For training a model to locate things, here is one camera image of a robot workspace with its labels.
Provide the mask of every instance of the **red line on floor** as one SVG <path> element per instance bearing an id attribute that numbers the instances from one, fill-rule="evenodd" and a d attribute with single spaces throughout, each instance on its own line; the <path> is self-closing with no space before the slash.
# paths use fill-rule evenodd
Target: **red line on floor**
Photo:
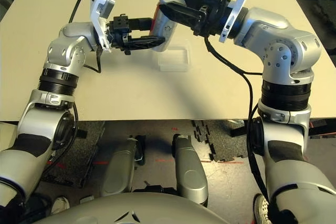
<path id="1" fill-rule="evenodd" d="M 228 162 L 225 162 L 225 161 L 218 161 L 217 163 L 220 163 L 220 164 L 243 164 L 244 162 L 240 162 L 240 161 L 228 161 Z"/>
<path id="2" fill-rule="evenodd" d="M 158 158 L 155 160 L 155 162 L 159 162 L 159 163 L 163 163 L 163 162 L 173 162 L 173 159 L 162 159 L 162 158 Z"/>
<path id="3" fill-rule="evenodd" d="M 94 164 L 94 165 L 108 165 L 109 162 L 107 162 L 107 161 L 94 161 L 94 162 L 92 162 L 92 164 Z"/>
<path id="4" fill-rule="evenodd" d="M 210 160 L 201 160 L 202 163 L 211 163 L 212 161 Z M 244 162 L 240 162 L 240 161 L 228 161 L 228 162 L 224 162 L 224 161 L 217 161 L 217 163 L 219 164 L 243 164 Z"/>
<path id="5" fill-rule="evenodd" d="M 51 161 L 47 161 L 48 165 L 51 165 L 52 163 L 53 162 L 51 162 Z M 59 167 L 59 168 L 61 168 L 61 169 L 65 169 L 66 168 L 66 166 L 64 164 L 62 164 L 62 163 L 57 163 L 56 166 Z"/>

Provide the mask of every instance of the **white table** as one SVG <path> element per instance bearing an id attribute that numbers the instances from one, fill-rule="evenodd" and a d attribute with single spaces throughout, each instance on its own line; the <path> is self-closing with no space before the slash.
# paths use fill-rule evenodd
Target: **white table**
<path id="1" fill-rule="evenodd" d="M 110 19 L 152 17 L 158 0 L 116 0 Z M 0 120 L 19 120 L 31 90 L 37 87 L 49 43 L 69 19 L 76 0 L 15 0 L 0 23 Z M 314 32 L 296 0 L 248 0 L 287 17 L 298 29 Z M 83 0 L 74 21 L 89 20 L 89 0 Z M 210 55 L 202 37 L 179 25 L 173 40 L 187 39 L 192 65 L 186 73 L 164 73 L 155 67 L 151 50 L 126 56 L 114 49 L 102 56 L 102 74 L 83 69 L 75 92 L 80 120 L 245 119 L 248 88 L 244 80 Z M 261 61 L 246 49 L 211 39 L 219 53 L 248 71 L 262 71 Z M 95 55 L 87 63 L 95 66 Z M 336 90 L 329 86 L 336 69 L 323 50 L 313 68 L 310 104 L 313 118 L 336 116 Z M 254 104 L 260 98 L 261 77 L 249 77 Z"/>

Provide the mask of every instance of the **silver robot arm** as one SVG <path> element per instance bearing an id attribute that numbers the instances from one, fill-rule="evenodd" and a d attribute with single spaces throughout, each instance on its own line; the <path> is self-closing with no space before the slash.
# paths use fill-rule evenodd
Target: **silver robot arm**
<path id="1" fill-rule="evenodd" d="M 313 81 L 320 57 L 315 35 L 293 28 L 281 15 L 252 8 L 234 43 L 264 64 L 259 118 L 253 120 L 253 150 L 265 163 L 269 218 L 273 223 L 332 223 L 336 191 L 304 158 Z"/>
<path id="2" fill-rule="evenodd" d="M 71 23 L 48 47 L 37 89 L 19 121 L 14 145 L 0 152 L 0 206 L 24 204 L 52 152 L 73 134 L 70 112 L 85 53 L 99 49 L 92 23 Z"/>

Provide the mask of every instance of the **black padding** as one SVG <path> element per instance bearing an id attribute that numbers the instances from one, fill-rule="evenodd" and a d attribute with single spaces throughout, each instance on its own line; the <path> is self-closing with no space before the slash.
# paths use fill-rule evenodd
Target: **black padding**
<path id="1" fill-rule="evenodd" d="M 48 149 L 51 140 L 45 136 L 20 134 L 14 145 L 8 150 L 29 152 L 35 157 L 42 155 Z"/>
<path id="2" fill-rule="evenodd" d="M 268 142 L 268 152 L 274 162 L 303 159 L 301 146 L 295 143 L 272 140 Z"/>

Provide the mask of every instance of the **floor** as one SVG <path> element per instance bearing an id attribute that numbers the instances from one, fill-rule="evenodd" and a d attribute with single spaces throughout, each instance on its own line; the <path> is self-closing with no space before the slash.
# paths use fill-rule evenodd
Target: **floor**
<path id="1" fill-rule="evenodd" d="M 336 36 L 323 27 L 313 11 L 313 2 L 300 2 L 325 47 L 334 48 Z M 47 192 L 52 198 L 65 195 L 72 206 L 88 195 L 99 197 L 99 187 L 109 158 L 118 144 L 129 135 L 146 135 L 146 164 L 136 167 L 133 189 L 146 185 L 176 187 L 175 164 L 171 155 L 171 142 L 175 133 L 191 135 L 193 145 L 202 161 L 209 188 L 208 208 L 231 223 L 251 223 L 253 220 L 253 197 L 259 192 L 250 172 L 247 158 L 235 157 L 233 161 L 215 162 L 209 160 L 209 145 L 199 143 L 194 137 L 194 128 L 189 120 L 176 121 L 113 121 L 105 123 L 105 132 L 98 142 L 98 153 L 93 161 L 89 179 L 82 189 L 41 182 L 40 192 Z M 320 168 L 336 186 L 334 157 L 336 139 L 312 138 L 309 140 L 307 158 Z M 263 163 L 258 157 L 259 168 Z"/>

